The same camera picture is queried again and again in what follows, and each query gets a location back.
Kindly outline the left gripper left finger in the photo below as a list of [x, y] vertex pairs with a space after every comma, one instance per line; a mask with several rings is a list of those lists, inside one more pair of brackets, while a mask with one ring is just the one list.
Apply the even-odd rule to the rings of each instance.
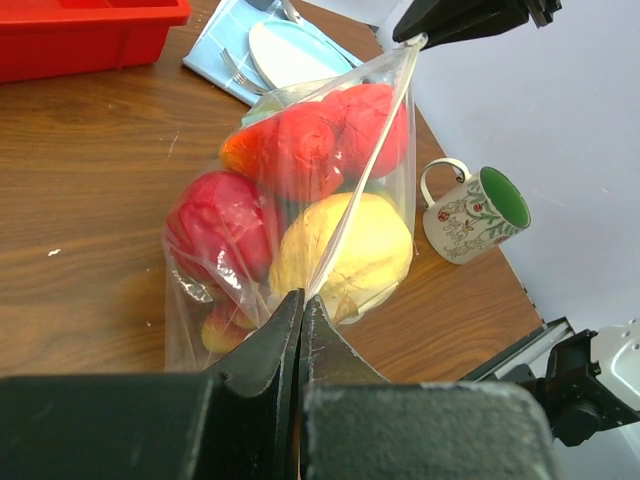
[[1, 382], [5, 479], [294, 479], [304, 294], [191, 373]]

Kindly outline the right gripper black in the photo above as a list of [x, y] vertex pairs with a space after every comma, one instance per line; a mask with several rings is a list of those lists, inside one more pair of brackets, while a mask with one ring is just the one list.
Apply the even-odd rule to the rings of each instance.
[[425, 34], [423, 50], [500, 35], [529, 21], [537, 28], [553, 22], [560, 0], [415, 0], [392, 32], [396, 43]]

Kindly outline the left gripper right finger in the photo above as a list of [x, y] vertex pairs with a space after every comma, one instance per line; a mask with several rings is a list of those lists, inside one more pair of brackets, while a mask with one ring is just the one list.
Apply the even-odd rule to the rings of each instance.
[[552, 479], [533, 396], [506, 382], [392, 384], [337, 332], [320, 297], [301, 330], [304, 479]]

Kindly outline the red lychee bunch toy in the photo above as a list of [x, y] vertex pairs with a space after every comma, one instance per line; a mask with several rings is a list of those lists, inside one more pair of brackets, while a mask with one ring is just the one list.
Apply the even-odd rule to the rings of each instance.
[[221, 287], [208, 286], [207, 292], [213, 307], [203, 322], [201, 340], [208, 352], [226, 355], [252, 334], [257, 325]]

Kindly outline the red orange toy apple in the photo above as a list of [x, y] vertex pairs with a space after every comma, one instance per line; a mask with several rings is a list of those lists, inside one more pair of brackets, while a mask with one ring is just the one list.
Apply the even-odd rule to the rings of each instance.
[[[322, 100], [338, 113], [336, 158], [346, 178], [357, 179], [364, 171], [391, 113], [393, 94], [387, 84], [360, 84], [333, 91]], [[377, 179], [393, 172], [402, 162], [408, 142], [408, 113], [401, 102], [370, 177]]]

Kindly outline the yellow toy lemon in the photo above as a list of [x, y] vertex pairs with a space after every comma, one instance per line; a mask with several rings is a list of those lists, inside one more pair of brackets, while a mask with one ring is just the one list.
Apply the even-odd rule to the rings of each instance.
[[[351, 194], [312, 204], [287, 228], [269, 270], [273, 300], [309, 283]], [[334, 324], [350, 324], [384, 302], [406, 277], [413, 234], [392, 203], [364, 193], [333, 270], [319, 291]]]

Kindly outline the red toy pepper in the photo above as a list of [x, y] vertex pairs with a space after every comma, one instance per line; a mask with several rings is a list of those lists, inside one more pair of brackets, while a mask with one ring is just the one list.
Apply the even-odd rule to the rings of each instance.
[[297, 103], [230, 135], [219, 159], [285, 200], [313, 203], [344, 183], [336, 160], [342, 127], [339, 107]]

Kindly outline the dark red toy apple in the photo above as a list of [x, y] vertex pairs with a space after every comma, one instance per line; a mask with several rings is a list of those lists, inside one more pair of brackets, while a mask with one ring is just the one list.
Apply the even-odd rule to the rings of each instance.
[[261, 281], [282, 226], [271, 194], [238, 173], [211, 171], [194, 180], [167, 214], [164, 239], [178, 265], [200, 282], [224, 273]]

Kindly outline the clear polka dot zip bag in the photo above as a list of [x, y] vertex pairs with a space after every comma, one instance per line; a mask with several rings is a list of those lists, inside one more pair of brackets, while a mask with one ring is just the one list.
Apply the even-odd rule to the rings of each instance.
[[411, 79], [426, 42], [262, 95], [177, 197], [162, 231], [168, 371], [220, 361], [292, 290], [341, 328], [398, 288], [414, 257]]

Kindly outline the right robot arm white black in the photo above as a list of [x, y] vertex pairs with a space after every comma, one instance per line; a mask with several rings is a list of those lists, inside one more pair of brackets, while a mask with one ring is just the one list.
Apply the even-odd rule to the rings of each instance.
[[[394, 27], [404, 42], [423, 34], [426, 46], [492, 37], [534, 22], [552, 23], [559, 1], [414, 1]], [[535, 377], [526, 364], [502, 381], [527, 390], [544, 410], [553, 436], [573, 447], [595, 433], [639, 420], [639, 326], [585, 329], [550, 350], [546, 373]]]

